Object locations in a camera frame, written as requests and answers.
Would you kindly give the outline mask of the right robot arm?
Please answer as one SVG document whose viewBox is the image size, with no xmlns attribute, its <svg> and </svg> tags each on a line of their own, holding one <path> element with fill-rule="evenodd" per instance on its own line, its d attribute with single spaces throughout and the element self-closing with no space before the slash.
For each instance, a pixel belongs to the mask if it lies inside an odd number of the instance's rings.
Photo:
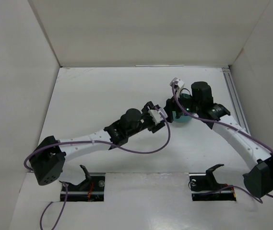
<svg viewBox="0 0 273 230">
<path fill-rule="evenodd" d="M 182 93 L 184 82 L 178 78 L 173 79 L 170 86 L 173 96 L 164 107 L 168 122 L 182 116 L 204 122 L 230 144 L 250 169 L 243 175 L 247 191 L 256 198 L 269 195 L 273 190 L 273 149 L 250 136 L 228 109 L 214 102 L 208 83 L 194 82 L 191 94 Z"/>
</svg>

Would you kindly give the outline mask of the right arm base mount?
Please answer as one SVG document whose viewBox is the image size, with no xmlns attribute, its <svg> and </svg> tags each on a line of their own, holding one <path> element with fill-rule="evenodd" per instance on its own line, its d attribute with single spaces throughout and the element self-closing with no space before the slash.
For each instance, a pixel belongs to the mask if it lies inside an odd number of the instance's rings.
<svg viewBox="0 0 273 230">
<path fill-rule="evenodd" d="M 192 201 L 236 201 L 236 195 L 233 188 L 228 184 L 220 184 L 216 181 L 214 171 L 223 164 L 217 164 L 205 172 L 189 173 L 188 187 L 191 190 Z"/>
</svg>

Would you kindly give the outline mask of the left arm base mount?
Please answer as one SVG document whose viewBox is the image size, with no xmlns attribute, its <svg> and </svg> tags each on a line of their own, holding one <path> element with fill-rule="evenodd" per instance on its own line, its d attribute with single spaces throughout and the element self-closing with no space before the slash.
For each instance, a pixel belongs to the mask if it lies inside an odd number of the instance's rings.
<svg viewBox="0 0 273 230">
<path fill-rule="evenodd" d="M 106 174 L 89 172 L 84 165 L 78 169 L 67 165 L 59 180 L 65 182 L 60 192 L 60 201 L 103 202 Z"/>
</svg>

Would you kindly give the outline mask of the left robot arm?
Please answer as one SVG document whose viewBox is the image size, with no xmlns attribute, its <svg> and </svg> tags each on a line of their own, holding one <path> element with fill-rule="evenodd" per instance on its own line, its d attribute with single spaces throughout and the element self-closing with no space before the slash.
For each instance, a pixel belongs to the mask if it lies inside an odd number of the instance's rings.
<svg viewBox="0 0 273 230">
<path fill-rule="evenodd" d="M 142 110 L 128 109 L 119 120 L 93 133 L 69 140 L 49 136 L 24 161 L 24 166 L 33 171 L 39 185 L 44 186 L 56 180 L 73 185 L 83 184 L 89 179 L 88 171 L 82 172 L 68 167 L 68 162 L 97 151 L 121 149 L 130 137 L 147 129 L 152 133 L 163 128 L 168 115 L 165 110 L 148 102 Z"/>
</svg>

